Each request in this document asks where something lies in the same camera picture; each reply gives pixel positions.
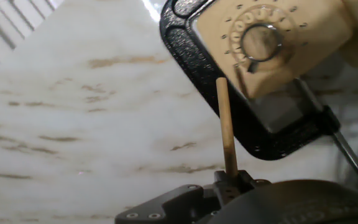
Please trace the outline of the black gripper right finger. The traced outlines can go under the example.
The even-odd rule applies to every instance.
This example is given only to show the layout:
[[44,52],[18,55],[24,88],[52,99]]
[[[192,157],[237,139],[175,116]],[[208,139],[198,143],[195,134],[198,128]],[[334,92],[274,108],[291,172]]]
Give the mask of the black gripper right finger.
[[241,191],[250,191],[257,187],[270,185],[271,182],[265,179],[254,179],[245,170],[239,170],[237,175],[238,186]]

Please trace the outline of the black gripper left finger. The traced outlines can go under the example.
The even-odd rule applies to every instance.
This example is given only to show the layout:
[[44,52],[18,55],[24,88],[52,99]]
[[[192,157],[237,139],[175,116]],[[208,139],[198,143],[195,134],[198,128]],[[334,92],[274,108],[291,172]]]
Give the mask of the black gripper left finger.
[[240,195],[239,187],[239,176],[216,171],[213,184],[177,187],[116,215],[115,224],[207,223]]

